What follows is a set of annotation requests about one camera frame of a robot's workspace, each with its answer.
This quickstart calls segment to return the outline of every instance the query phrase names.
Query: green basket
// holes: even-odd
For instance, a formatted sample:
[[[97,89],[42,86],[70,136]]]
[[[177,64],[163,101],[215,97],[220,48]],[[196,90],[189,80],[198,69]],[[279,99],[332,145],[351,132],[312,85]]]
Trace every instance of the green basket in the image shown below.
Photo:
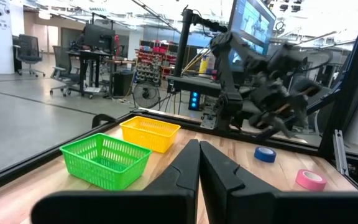
[[[62,146],[70,174],[106,190],[122,190],[138,179],[151,150],[106,134]]]

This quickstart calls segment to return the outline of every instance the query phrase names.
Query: pink tape roll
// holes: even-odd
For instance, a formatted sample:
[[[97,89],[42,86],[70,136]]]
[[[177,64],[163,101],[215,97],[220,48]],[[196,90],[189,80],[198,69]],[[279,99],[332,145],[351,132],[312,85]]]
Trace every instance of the pink tape roll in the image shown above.
[[[296,175],[296,182],[300,186],[312,191],[322,191],[327,184],[326,179],[310,170],[305,169],[298,171],[298,175]]]

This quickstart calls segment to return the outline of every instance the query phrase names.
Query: fan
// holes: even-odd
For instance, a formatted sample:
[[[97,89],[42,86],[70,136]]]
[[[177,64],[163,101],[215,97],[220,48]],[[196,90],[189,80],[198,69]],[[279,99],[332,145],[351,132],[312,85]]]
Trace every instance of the fan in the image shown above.
[[[134,101],[140,107],[152,108],[160,101],[160,91],[150,82],[140,82],[134,89]]]

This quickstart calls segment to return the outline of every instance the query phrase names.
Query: blue tape roll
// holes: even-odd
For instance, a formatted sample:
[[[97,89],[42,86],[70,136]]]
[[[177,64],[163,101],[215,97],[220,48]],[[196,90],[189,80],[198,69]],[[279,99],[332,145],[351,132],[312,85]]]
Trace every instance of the blue tape roll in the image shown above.
[[[274,162],[276,159],[276,152],[273,149],[266,147],[256,147],[254,157],[264,162]]]

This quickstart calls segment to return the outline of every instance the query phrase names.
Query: yellow basket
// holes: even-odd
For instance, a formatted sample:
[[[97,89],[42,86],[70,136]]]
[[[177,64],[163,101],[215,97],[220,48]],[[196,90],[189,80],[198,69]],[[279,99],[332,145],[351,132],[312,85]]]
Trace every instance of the yellow basket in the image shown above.
[[[125,141],[155,152],[166,152],[175,141],[179,125],[136,116],[120,124]]]

